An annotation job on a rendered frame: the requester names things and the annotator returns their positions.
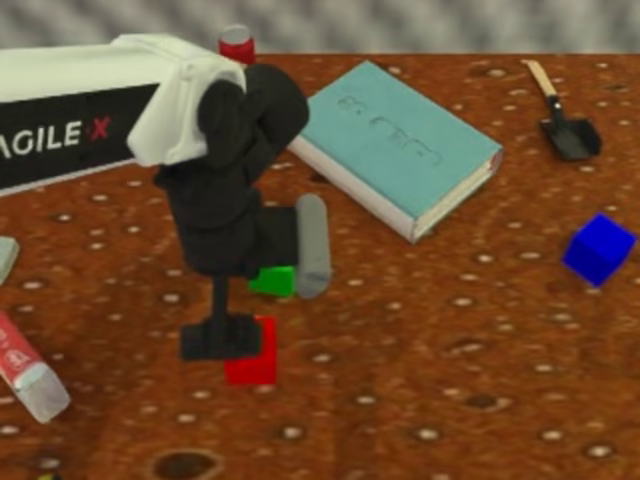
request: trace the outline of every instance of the blue cube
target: blue cube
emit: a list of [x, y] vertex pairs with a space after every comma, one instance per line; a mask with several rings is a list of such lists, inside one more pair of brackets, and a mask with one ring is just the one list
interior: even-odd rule
[[594, 287], [599, 287], [620, 268], [635, 243], [635, 235], [598, 214], [576, 233], [562, 260]]

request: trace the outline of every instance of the green cube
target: green cube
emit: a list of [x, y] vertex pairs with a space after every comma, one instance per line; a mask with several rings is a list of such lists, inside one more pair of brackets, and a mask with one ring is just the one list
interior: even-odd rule
[[249, 290], [266, 295], [290, 297], [296, 293], [295, 280], [294, 267], [263, 268], [256, 278], [249, 281]]

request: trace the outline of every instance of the brown tabletop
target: brown tabletop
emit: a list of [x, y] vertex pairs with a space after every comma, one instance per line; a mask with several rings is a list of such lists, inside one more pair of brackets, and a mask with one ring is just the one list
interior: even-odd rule
[[571, 116], [604, 139], [556, 159], [515, 56], [267, 56], [309, 94], [370, 58], [501, 142], [497, 176], [419, 245], [284, 155], [270, 202], [330, 208], [335, 280], [315, 301], [235, 309], [279, 319], [280, 384], [225, 386], [185, 364], [180, 325], [208, 309], [152, 172], [120, 168], [0, 199], [23, 247], [0, 304], [74, 398], [36, 424], [0, 386], [0, 476], [64, 480], [640, 478], [640, 256], [602, 289], [561, 262], [597, 212], [640, 231], [634, 56], [539, 57]]

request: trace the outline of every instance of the red can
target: red can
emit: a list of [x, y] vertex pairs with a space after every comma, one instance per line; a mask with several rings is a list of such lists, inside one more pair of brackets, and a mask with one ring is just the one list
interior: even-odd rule
[[256, 63], [255, 43], [249, 27], [241, 24], [226, 27], [218, 37], [218, 52], [245, 65]]

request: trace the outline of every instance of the book cover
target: book cover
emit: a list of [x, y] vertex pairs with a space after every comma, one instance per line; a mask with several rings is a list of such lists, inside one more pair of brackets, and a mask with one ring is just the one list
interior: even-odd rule
[[[429, 211], [445, 208], [442, 202], [455, 208], [502, 158], [494, 140], [369, 61], [309, 103], [309, 124], [292, 151], [407, 237]], [[456, 187], [466, 192], [451, 195]], [[393, 225], [393, 215], [406, 217], [411, 231], [407, 222]]]

